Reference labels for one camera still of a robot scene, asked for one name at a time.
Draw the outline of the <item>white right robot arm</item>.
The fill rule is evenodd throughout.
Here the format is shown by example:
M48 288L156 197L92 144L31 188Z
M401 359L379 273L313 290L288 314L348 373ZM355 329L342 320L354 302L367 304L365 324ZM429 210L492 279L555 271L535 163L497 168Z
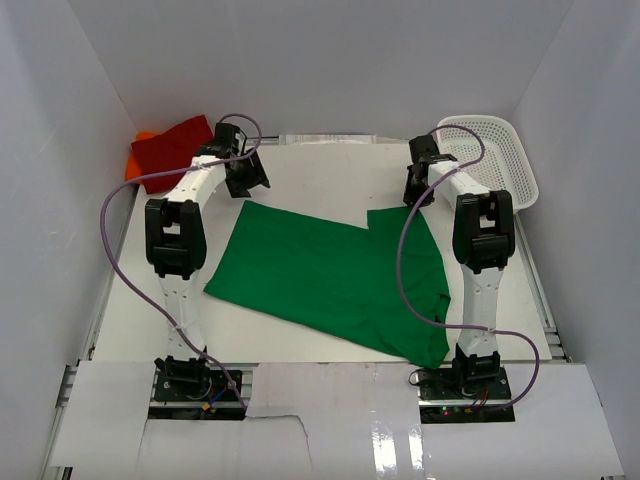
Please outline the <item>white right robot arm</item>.
M454 211L452 249L463 274L463 317L450 368L425 375L433 388L465 396L485 395L499 381L500 354L494 329L498 290L515 251L513 204L506 190L491 190L439 152L431 135L409 141L404 203L416 214L438 191Z

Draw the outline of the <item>green t shirt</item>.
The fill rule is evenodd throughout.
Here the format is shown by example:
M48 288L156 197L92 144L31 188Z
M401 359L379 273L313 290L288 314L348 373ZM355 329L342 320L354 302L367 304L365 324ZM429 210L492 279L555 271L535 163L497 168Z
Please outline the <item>green t shirt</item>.
M440 250L406 207L370 210L364 228L244 203L204 291L410 363L449 352L451 295Z

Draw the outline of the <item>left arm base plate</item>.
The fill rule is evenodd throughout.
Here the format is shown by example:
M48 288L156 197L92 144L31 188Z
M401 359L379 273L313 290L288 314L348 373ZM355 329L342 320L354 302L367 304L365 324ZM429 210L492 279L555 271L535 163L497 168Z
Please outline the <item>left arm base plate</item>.
M220 370L204 373L200 383L171 380L163 371L156 370L148 408L152 420L242 421L245 410L235 390L250 396L249 384L242 370L230 370L228 379Z

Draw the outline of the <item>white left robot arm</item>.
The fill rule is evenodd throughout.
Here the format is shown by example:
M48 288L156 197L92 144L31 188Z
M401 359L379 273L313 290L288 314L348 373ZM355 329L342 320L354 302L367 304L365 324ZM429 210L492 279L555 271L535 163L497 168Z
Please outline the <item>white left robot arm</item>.
M146 259L159 278L169 321L168 355L156 361L168 381L191 391L207 386L206 343L195 295L207 243L202 209L224 185L233 198L249 198L250 190L270 181L256 148L246 148L247 135L227 117L217 122L214 138L198 148L194 168L159 199L145 205Z

